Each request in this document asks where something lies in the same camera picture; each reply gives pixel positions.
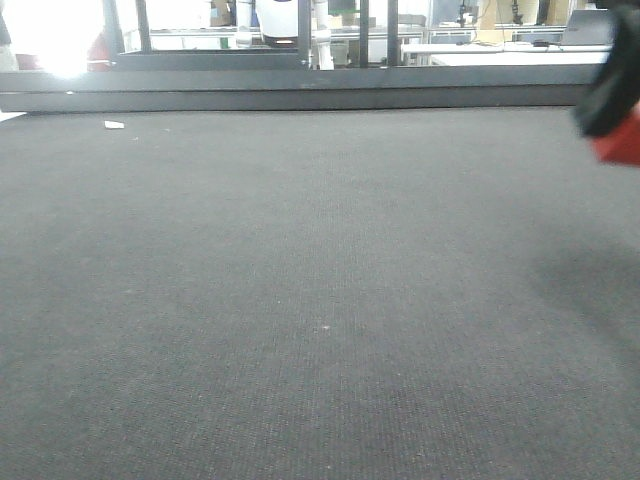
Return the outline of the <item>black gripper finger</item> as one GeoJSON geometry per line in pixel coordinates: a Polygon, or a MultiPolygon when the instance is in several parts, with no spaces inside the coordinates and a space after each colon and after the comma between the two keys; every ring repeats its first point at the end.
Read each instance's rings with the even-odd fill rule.
{"type": "Polygon", "coordinates": [[[611,49],[573,111],[584,137],[612,133],[639,101],[639,3],[617,5],[611,14],[611,49]]]}

